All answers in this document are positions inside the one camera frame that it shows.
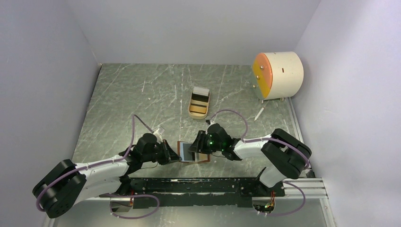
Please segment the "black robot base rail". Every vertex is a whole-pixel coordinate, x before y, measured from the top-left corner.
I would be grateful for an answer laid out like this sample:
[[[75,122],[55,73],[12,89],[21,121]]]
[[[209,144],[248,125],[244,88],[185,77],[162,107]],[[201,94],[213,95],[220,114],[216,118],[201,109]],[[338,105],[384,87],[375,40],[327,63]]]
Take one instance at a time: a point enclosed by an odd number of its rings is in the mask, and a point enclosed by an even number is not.
[[[253,207],[254,198],[283,197],[283,183],[268,188],[257,177],[139,178],[122,177],[113,192],[118,197],[148,194],[133,199],[135,209],[183,206]]]

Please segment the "beige oval card tray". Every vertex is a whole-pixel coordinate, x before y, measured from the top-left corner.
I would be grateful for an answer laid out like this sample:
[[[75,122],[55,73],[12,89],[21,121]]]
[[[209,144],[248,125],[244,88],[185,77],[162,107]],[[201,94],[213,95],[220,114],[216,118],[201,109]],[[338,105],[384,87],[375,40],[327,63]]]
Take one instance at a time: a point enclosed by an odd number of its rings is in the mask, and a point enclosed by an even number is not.
[[[196,120],[201,120],[201,119],[206,118],[208,111],[209,111],[210,100],[208,103],[194,101],[194,100],[191,100],[191,96],[190,96],[190,101],[189,101],[189,106],[188,106],[189,116]]]

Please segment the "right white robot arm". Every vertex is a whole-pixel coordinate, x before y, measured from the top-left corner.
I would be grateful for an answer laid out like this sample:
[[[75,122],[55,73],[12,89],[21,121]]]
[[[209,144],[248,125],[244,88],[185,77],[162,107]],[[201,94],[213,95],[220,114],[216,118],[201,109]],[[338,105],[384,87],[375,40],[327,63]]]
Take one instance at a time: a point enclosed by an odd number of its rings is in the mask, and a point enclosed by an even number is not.
[[[301,172],[310,166],[310,148],[283,129],[255,139],[232,138],[218,123],[211,124],[206,131],[199,131],[189,152],[212,154],[220,151],[231,161],[250,157],[265,157],[270,165],[257,177],[255,190],[261,196],[268,195],[278,182],[287,178],[298,179]]]

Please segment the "stack of white cards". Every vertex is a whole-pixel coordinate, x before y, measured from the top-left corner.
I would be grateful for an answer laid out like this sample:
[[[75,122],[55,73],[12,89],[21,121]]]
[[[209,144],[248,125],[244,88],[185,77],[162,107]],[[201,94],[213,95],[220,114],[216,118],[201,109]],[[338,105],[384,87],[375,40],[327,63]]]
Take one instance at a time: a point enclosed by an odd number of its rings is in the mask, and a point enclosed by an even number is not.
[[[194,87],[192,93],[194,95],[210,96],[210,90],[205,87]]]

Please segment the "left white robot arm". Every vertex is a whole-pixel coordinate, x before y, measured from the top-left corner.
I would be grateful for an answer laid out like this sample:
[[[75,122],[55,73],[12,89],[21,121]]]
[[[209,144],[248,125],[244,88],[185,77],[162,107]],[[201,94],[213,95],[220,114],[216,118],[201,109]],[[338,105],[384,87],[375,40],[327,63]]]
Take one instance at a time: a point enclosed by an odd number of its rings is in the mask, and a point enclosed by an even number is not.
[[[119,154],[90,163],[59,162],[32,190],[37,208],[50,218],[57,218],[75,204],[99,195],[134,195],[130,174],[144,163],[159,165],[181,161],[181,157],[155,134],[145,133],[137,143]]]

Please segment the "black card divider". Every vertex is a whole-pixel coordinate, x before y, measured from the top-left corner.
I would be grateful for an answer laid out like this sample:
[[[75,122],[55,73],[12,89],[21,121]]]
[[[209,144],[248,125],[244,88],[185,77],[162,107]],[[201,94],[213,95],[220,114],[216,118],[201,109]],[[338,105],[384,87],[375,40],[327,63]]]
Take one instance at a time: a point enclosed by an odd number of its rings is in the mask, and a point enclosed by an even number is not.
[[[208,103],[209,96],[204,96],[204,95],[199,95],[199,94],[193,93],[191,96],[191,100]]]

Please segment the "white pen on table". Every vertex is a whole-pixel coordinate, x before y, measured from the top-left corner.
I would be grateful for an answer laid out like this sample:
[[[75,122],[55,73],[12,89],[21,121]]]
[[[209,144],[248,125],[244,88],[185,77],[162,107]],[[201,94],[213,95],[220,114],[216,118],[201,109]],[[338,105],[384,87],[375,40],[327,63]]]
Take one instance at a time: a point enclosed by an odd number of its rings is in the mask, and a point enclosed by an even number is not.
[[[255,115],[254,121],[258,120],[262,112],[264,111],[265,107],[262,107],[259,112]]]

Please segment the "cream cylindrical cabinet orange door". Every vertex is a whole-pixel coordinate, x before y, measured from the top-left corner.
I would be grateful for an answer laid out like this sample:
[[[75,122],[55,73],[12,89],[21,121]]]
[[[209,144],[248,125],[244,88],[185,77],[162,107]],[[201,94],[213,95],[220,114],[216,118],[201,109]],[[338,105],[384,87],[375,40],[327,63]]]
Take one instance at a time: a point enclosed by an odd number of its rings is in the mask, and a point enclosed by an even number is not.
[[[252,87],[261,101],[292,97],[304,80],[304,68],[295,52],[261,52],[252,70]]]

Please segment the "brown leather card holder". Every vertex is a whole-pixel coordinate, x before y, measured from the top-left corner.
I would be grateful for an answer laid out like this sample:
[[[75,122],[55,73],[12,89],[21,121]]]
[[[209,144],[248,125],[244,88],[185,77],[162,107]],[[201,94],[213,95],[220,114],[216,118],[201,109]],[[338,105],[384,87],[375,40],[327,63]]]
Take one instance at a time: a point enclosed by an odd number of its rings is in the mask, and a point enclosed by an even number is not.
[[[189,151],[190,145],[191,143],[189,142],[183,142],[183,141],[177,142],[177,153],[182,158],[180,162],[188,164],[198,164],[198,163],[207,163],[210,161],[210,155],[203,154],[205,156],[204,160],[201,162],[195,162],[194,152]]]

